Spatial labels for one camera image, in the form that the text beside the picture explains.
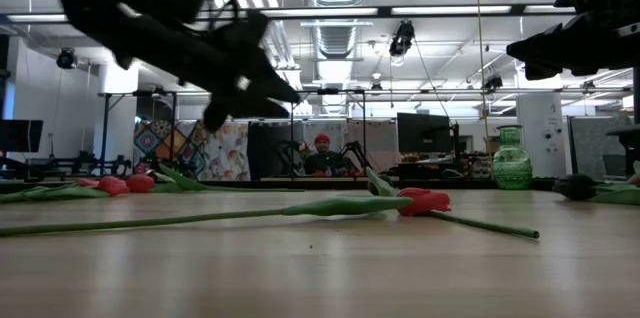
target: red cap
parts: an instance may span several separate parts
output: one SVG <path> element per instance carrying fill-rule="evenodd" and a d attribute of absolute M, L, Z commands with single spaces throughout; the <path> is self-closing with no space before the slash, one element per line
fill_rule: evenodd
<path fill-rule="evenodd" d="M 326 134 L 318 134 L 318 135 L 316 136 L 316 140 L 315 140 L 314 142 L 317 142 L 317 141 L 319 141 L 319 140 L 326 140 L 327 142 L 329 142 L 329 141 L 330 141 L 329 136 L 328 136 L 328 135 L 326 135 Z"/>

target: computer monitor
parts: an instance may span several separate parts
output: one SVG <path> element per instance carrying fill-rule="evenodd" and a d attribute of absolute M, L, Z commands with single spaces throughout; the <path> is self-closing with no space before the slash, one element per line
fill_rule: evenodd
<path fill-rule="evenodd" d="M 37 153 L 42 125 L 41 120 L 0 120 L 0 151 Z"/>
<path fill-rule="evenodd" d="M 400 153 L 449 153 L 453 149 L 449 117 L 398 113 Z"/>

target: man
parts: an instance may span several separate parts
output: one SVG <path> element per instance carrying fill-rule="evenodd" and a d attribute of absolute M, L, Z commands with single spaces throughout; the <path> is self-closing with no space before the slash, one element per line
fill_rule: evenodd
<path fill-rule="evenodd" d="M 348 162 L 336 152 L 329 150 L 329 137 L 326 134 L 318 134 L 314 140 L 318 153 L 307 157 L 304 162 L 305 173 L 311 175 L 323 173 L 325 175 L 346 175 L 349 171 Z"/>

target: wooden table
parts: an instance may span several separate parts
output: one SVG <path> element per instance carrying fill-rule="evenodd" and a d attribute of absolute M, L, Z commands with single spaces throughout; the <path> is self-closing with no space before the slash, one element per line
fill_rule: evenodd
<path fill-rule="evenodd" d="M 331 191 L 0 207 L 0 224 L 270 209 Z M 270 217 L 0 239 L 0 317 L 637 317 L 640 209 L 543 192 L 452 191 L 457 215 L 531 241 L 395 213 Z"/>

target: green glass vase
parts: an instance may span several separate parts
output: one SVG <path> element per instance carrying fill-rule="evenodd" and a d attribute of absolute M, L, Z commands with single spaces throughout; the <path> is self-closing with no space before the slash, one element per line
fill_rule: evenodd
<path fill-rule="evenodd" d="M 533 176 L 533 166 L 527 151 L 522 148 L 522 126 L 498 127 L 500 148 L 493 156 L 493 177 L 500 189 L 527 189 Z"/>

